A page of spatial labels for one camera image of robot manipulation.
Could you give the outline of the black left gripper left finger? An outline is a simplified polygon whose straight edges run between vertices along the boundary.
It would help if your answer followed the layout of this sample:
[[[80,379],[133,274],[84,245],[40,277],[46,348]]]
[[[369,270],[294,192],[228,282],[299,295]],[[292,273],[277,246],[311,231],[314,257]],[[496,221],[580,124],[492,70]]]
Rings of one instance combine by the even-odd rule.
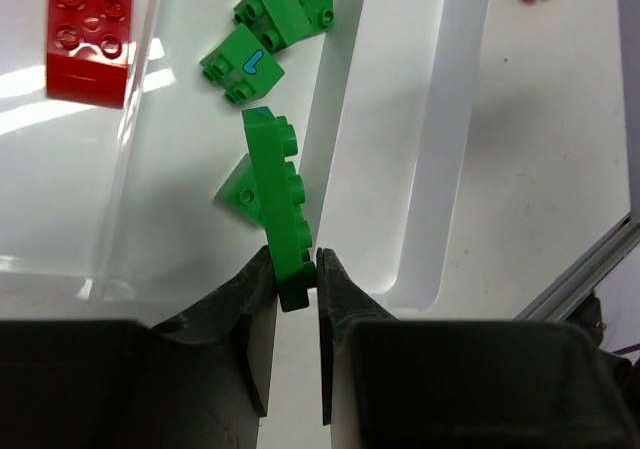
[[[253,448],[267,413],[276,294],[261,248],[173,317],[5,320],[5,448]]]

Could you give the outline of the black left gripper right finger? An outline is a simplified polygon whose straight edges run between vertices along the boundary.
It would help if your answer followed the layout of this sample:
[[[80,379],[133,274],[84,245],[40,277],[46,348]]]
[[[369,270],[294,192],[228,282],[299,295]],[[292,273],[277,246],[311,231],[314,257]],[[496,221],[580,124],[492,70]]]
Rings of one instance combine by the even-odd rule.
[[[400,320],[317,253],[335,448],[635,448],[630,363],[573,324]]]

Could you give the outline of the green lego brick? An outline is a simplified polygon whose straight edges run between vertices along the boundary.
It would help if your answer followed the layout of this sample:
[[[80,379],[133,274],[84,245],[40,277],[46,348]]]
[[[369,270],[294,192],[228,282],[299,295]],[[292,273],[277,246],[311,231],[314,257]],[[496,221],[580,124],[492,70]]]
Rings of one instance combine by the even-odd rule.
[[[263,226],[261,206],[248,153],[241,158],[218,189],[214,200],[249,224]]]
[[[244,23],[270,54],[311,36],[311,24],[298,0],[240,0],[233,17],[236,24]]]
[[[283,78],[285,71],[244,23],[200,62],[203,76],[224,89],[232,106],[265,97]]]

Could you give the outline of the red wedge lego brick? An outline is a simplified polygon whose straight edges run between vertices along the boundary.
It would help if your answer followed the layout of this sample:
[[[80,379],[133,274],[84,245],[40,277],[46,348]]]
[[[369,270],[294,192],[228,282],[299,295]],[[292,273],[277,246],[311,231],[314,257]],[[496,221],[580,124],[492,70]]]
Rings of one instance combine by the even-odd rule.
[[[122,108],[132,15],[133,0],[48,0],[47,96]]]

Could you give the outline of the white divided sorting tray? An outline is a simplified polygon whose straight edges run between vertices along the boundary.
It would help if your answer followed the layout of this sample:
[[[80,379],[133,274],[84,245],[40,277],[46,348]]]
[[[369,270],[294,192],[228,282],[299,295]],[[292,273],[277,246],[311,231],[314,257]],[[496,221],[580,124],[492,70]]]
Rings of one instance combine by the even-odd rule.
[[[48,0],[1,0],[1,315],[136,317],[230,279],[264,234],[214,199],[246,143],[199,60],[238,0],[134,0],[122,109],[50,99]],[[437,299],[489,0],[334,0],[265,104],[296,130],[314,243],[393,309]]]

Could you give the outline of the aluminium table rail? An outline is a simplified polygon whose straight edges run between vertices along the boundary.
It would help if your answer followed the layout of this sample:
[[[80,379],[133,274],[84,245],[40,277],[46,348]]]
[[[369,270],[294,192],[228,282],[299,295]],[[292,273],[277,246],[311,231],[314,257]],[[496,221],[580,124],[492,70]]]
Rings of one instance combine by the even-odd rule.
[[[527,305],[515,319],[565,320],[638,244],[639,221],[626,217]]]

